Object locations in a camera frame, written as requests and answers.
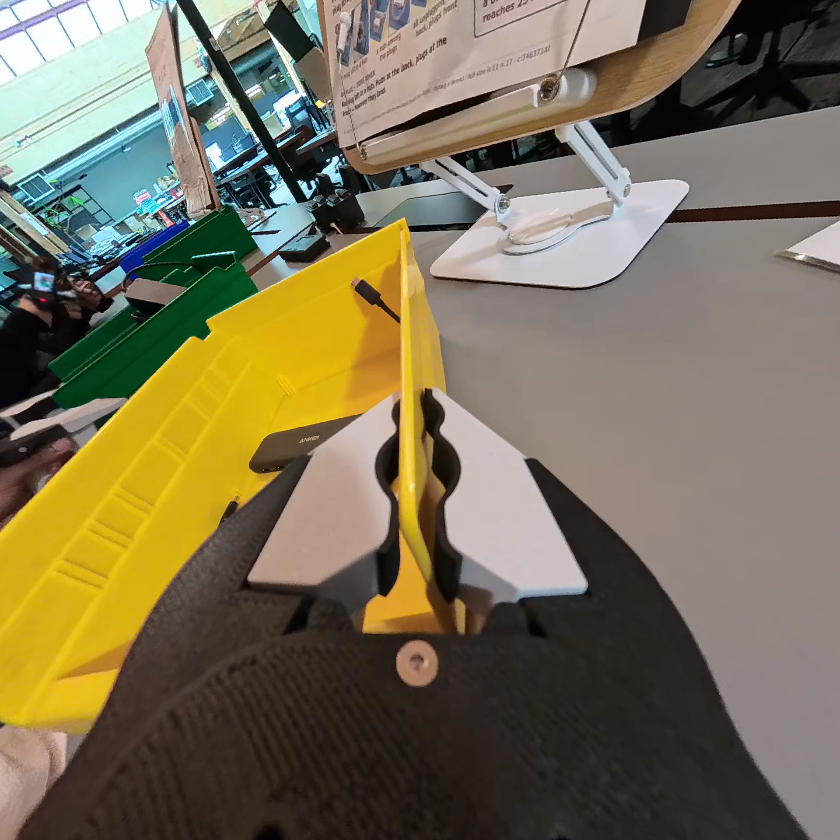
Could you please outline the black flat charger box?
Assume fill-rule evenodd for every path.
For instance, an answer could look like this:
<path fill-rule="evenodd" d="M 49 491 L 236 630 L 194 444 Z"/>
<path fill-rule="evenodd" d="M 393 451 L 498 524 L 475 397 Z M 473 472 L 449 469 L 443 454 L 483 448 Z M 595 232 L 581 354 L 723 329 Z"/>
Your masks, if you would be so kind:
<path fill-rule="evenodd" d="M 288 264 L 307 265 L 324 255 L 331 247 L 326 235 L 301 233 L 278 249 L 277 255 Z"/>

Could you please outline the blue plastic bin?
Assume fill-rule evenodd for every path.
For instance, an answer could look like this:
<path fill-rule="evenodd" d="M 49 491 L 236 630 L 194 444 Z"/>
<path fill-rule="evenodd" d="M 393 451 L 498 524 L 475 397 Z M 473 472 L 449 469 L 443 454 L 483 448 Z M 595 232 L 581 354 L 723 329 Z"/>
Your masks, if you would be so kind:
<path fill-rule="evenodd" d="M 192 224 L 189 220 L 182 220 L 153 234 L 122 257 L 119 267 L 126 276 L 130 276 L 141 266 L 188 265 L 192 258 L 184 256 L 182 253 L 184 247 L 176 246 L 175 241 L 178 237 L 182 237 Z"/>

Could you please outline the blue header instruction leaflet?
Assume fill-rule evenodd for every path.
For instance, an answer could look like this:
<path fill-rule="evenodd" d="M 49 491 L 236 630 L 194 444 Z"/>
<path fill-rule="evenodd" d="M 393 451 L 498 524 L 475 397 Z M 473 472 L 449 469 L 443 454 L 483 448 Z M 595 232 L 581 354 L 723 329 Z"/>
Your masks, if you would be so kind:
<path fill-rule="evenodd" d="M 839 228 L 840 223 L 836 221 L 790 248 L 775 251 L 773 255 L 839 274 Z"/>

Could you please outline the white wooden document stand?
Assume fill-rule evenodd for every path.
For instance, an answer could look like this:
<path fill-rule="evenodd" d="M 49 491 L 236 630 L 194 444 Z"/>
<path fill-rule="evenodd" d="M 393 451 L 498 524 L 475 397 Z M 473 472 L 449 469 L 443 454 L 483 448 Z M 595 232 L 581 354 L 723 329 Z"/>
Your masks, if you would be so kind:
<path fill-rule="evenodd" d="M 684 24 L 635 46 L 339 146 L 362 173 L 419 165 L 489 210 L 435 260 L 435 277 L 562 289 L 605 285 L 629 267 L 689 188 L 673 179 L 633 183 L 592 121 L 644 104 L 677 81 L 738 5 L 690 2 Z M 572 150 L 597 187 L 509 197 L 455 160 L 547 131 Z"/>

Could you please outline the person's cream trousers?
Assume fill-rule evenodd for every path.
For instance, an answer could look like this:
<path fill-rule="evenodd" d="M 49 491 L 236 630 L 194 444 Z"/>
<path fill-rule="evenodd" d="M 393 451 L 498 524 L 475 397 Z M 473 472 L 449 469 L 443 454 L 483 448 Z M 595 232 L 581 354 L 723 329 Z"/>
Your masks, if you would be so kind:
<path fill-rule="evenodd" d="M 15 839 L 49 788 L 64 773 L 63 731 L 1 727 L 1 838 Z"/>

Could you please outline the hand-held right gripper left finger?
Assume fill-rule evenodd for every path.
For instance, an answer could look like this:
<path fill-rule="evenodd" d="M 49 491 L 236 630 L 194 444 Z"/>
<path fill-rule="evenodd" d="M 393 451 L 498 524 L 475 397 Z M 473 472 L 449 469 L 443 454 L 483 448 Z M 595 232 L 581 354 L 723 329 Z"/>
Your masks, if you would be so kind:
<path fill-rule="evenodd" d="M 393 393 L 297 460 L 300 475 L 248 573 L 250 588 L 335 601 L 361 628 L 400 570 L 399 419 Z"/>

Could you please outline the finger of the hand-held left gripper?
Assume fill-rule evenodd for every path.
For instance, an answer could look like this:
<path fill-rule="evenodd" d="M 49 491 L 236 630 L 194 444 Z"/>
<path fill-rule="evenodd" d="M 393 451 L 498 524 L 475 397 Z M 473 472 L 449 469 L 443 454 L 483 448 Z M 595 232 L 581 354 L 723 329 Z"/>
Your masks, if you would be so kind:
<path fill-rule="evenodd" d="M 59 409 L 53 399 L 56 389 L 42 392 L 1 410 L 3 421 L 35 421 Z"/>
<path fill-rule="evenodd" d="M 98 398 L 51 416 L 46 416 L 16 428 L 10 438 L 24 438 L 60 426 L 66 433 L 75 435 L 84 428 L 116 413 L 128 401 L 126 397 Z"/>

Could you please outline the brown board document stand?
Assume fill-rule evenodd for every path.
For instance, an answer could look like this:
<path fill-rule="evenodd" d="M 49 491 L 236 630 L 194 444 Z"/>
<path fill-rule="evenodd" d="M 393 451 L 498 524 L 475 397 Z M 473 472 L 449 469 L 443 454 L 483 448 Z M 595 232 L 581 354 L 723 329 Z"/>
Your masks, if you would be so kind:
<path fill-rule="evenodd" d="M 176 11 L 162 2 L 145 55 L 175 173 L 185 198 L 186 214 L 198 221 L 219 210 L 222 204 L 197 122 L 186 104 L 178 30 Z"/>

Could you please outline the yellow plastic bin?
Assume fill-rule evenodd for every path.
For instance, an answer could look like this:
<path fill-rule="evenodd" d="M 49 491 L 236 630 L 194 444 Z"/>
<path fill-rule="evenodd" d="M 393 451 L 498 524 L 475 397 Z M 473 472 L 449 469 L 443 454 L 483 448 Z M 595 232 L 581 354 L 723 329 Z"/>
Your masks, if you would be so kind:
<path fill-rule="evenodd" d="M 401 390 L 414 329 L 445 390 L 437 326 L 400 220 L 257 292 L 188 338 L 2 529 L 2 724 L 92 726 L 154 604 L 229 502 L 270 480 L 271 433 Z"/>

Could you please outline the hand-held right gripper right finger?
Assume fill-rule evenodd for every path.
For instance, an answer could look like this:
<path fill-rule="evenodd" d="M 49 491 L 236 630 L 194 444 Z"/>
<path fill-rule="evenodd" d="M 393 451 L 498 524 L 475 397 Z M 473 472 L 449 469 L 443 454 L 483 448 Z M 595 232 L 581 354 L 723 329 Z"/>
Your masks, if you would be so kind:
<path fill-rule="evenodd" d="M 588 583 L 534 474 L 536 462 L 438 388 L 423 395 L 434 509 L 434 582 L 469 632 L 502 603 L 582 595 Z"/>

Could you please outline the grey desk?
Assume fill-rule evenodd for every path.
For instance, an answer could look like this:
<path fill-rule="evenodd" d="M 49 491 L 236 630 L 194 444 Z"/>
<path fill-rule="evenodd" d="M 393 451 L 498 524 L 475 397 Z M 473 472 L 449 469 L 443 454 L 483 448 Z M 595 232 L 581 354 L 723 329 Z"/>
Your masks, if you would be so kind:
<path fill-rule="evenodd" d="M 838 838 L 838 275 L 775 255 L 838 212 L 838 108 L 619 149 L 689 184 L 606 286 L 431 277 L 448 390 L 640 556 L 811 838 Z"/>

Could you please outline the printed instruction sheet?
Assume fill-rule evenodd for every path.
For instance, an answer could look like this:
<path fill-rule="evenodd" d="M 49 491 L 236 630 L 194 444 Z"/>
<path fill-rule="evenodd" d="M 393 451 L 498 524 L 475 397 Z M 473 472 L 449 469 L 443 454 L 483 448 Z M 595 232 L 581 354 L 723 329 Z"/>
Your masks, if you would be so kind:
<path fill-rule="evenodd" d="M 690 2 L 321 2 L 344 148 L 684 24 Z"/>

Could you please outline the black metal pole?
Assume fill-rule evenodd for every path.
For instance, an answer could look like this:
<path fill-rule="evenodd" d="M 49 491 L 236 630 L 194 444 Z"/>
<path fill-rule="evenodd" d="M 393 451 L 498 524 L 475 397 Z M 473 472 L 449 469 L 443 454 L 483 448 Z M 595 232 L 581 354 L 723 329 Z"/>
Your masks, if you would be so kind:
<path fill-rule="evenodd" d="M 264 121 L 258 115 L 255 106 L 239 82 L 224 52 L 220 49 L 216 38 L 213 36 L 210 27 L 199 11 L 196 3 L 194 1 L 177 1 L 176 4 L 191 26 L 195 37 L 197 37 L 201 46 L 204 47 L 219 79 L 224 83 L 225 89 L 229 94 L 228 99 L 232 103 L 235 103 L 243 113 L 242 123 L 246 123 L 252 129 L 259 144 L 262 146 L 264 152 L 267 153 L 270 162 L 277 169 L 280 178 L 286 184 L 292 197 L 297 203 L 303 203 L 306 197 L 301 189 L 298 178 L 292 171 L 274 138 L 271 136 Z"/>

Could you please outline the person's left hand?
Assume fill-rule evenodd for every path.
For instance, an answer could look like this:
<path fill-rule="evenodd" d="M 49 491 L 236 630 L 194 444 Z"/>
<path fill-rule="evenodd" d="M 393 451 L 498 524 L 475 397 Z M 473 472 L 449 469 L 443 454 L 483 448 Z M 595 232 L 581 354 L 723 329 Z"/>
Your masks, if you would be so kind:
<path fill-rule="evenodd" d="M 32 500 L 36 491 L 76 453 L 76 442 L 62 437 L 1 467 L 1 527 Z"/>

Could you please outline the green plastic bin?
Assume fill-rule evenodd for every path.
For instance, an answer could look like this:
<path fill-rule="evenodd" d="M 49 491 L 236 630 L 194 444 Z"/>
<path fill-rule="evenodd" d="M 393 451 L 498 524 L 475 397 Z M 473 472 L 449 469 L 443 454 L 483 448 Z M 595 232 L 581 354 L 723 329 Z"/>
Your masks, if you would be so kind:
<path fill-rule="evenodd" d="M 258 248 L 237 209 L 229 205 L 196 221 L 175 245 L 184 247 L 183 255 L 191 258 L 234 251 L 237 259 L 242 259 Z"/>
<path fill-rule="evenodd" d="M 98 398 L 131 397 L 190 338 L 209 334 L 208 320 L 251 297 L 256 285 L 234 251 L 195 256 L 199 278 L 149 318 L 125 306 L 49 363 L 62 408 Z"/>

